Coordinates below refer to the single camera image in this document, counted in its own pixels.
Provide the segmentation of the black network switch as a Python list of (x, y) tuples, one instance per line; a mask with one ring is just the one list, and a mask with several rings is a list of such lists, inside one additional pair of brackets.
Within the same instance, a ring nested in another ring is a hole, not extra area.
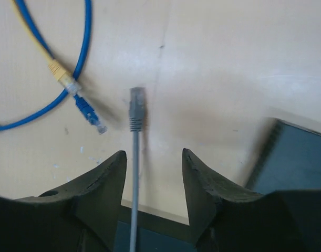
[(245, 188), (261, 194), (321, 189), (321, 133), (277, 119)]
[[(123, 199), (114, 251), (129, 251), (131, 202)], [(187, 217), (141, 205), (138, 211), (136, 251), (196, 251), (190, 242)]]

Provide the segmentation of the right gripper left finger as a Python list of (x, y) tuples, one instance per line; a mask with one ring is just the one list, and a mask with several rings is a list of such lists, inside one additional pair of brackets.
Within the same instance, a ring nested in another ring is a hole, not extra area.
[(0, 251), (112, 251), (126, 169), (118, 151), (39, 196), (0, 196)]

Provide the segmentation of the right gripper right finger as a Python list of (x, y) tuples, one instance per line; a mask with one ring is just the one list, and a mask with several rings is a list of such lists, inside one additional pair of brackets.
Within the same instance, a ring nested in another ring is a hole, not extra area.
[(252, 192), (182, 151), (197, 251), (321, 251), (321, 190)]

